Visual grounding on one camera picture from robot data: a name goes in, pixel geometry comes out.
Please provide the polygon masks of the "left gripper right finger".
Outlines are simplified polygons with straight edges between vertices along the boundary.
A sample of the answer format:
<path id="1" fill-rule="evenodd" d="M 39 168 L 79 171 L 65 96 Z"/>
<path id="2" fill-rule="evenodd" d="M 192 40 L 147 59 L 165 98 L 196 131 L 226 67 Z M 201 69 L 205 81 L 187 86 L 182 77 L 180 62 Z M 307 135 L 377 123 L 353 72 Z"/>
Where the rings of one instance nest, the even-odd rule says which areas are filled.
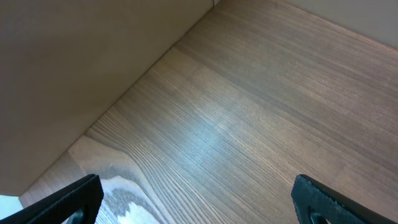
<path id="1" fill-rule="evenodd" d="M 397 224 L 304 174 L 291 197 L 300 224 Z"/>

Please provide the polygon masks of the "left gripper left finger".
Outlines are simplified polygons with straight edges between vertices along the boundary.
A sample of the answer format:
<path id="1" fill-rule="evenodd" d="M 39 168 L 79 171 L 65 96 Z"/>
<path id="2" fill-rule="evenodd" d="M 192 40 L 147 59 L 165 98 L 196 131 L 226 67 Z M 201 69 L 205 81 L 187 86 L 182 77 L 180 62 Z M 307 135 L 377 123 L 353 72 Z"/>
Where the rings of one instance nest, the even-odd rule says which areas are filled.
<path id="1" fill-rule="evenodd" d="M 104 197 L 100 177 L 89 174 L 1 220 L 1 224 L 94 224 Z"/>

